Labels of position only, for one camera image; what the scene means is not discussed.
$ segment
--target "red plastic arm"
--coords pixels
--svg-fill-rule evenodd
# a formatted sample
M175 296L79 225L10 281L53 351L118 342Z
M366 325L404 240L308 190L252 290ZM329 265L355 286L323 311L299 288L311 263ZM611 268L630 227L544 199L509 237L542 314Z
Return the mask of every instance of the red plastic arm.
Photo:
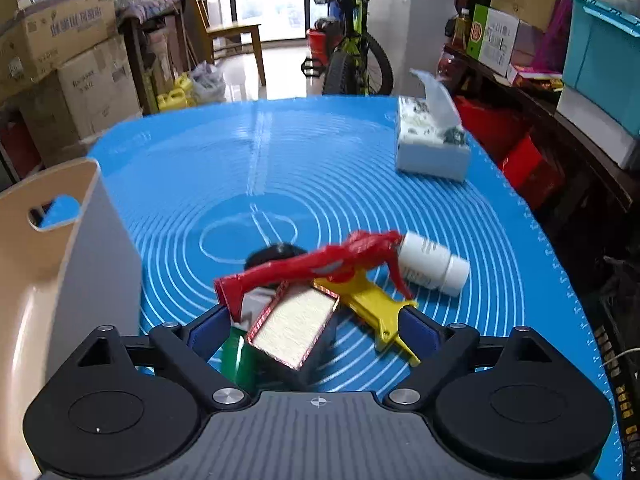
M398 264L398 256L395 258L389 258L386 261L386 266L389 268L389 276L391 277L391 281L394 282L396 289L400 294L404 296L406 300L410 300L413 298L413 294L409 290L409 287L406 285L404 279L402 278L402 274L400 273L400 265Z
M214 281L218 301L226 305L234 320L241 317L242 298L258 286L282 281L311 281L315 278L349 279L355 269L375 269L386 263L396 288L407 299L407 288L398 266L398 247L402 235L397 231L368 233L354 231L341 245L327 245L301 256L275 260Z

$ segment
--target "yellow plastic tool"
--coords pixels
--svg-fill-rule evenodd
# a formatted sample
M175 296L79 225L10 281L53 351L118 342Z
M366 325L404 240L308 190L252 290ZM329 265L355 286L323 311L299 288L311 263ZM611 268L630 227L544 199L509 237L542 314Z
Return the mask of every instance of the yellow plastic tool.
M357 270L348 282L335 283L325 278L318 278L316 283L339 294L340 302L347 305L372 327L376 334L376 350L381 351L395 342L409 354L411 366L420 364L420 359L409 350L398 335L398 313L404 306L415 308L417 306L415 301L392 300L384 290L367 279L367 273L364 270Z

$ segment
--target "red box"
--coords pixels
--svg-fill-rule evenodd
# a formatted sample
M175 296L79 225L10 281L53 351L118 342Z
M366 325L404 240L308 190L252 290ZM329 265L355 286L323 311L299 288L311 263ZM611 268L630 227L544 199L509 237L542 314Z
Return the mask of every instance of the red box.
M564 183L564 174L551 154L543 153L526 135L503 160L500 169L532 210Z
M456 96L454 101L462 125L496 164L502 162L531 126L520 113L509 108L491 108L462 96Z

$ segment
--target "blue silicone mat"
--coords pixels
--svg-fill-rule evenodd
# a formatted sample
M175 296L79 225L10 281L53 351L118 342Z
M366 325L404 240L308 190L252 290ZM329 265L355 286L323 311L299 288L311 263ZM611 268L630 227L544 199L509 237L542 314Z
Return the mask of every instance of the blue silicone mat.
M142 256L142 332L201 314L216 302L213 278L240 271L246 256L267 244L312 250L355 229L411 230L471 265L459 298L412 286L422 311L485 335L532 326L612 401L580 303L524 200L473 140L464 184L396 173L396 103L257 101L114 127L90 155ZM47 221L72 215L59 201ZM385 268L370 276L400 298ZM348 309L338 315L336 341L313 387L383 396L409 373L404 356L396 348L376 352L363 322ZM220 364L219 354L212 364ZM616 426L596 473L622 476Z

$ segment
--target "crosshair marking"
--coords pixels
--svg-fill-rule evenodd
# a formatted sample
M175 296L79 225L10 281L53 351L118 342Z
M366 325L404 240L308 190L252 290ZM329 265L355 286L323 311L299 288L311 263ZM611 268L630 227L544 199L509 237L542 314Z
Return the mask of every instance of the crosshair marking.
M320 409L321 406L324 406L326 403L328 403L329 401L326 400L324 397L314 397L313 399L311 399L311 403L318 408L318 410Z

